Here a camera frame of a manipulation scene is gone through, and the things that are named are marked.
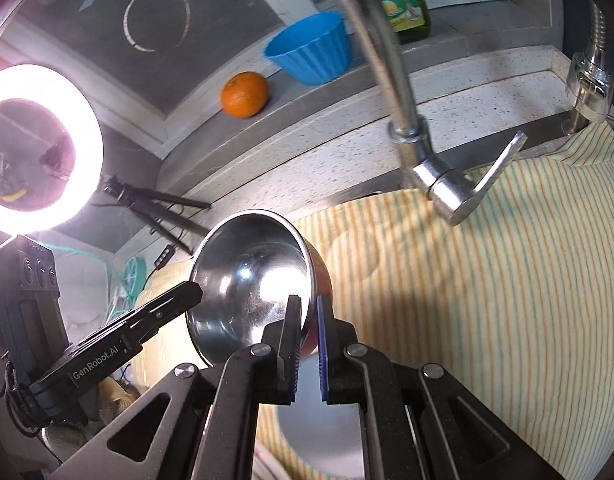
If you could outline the gloved left hand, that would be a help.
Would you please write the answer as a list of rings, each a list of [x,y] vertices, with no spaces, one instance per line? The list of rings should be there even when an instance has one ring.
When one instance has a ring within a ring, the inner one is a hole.
[[[107,377],[98,384],[98,414],[108,425],[134,402],[130,394],[113,378]]]

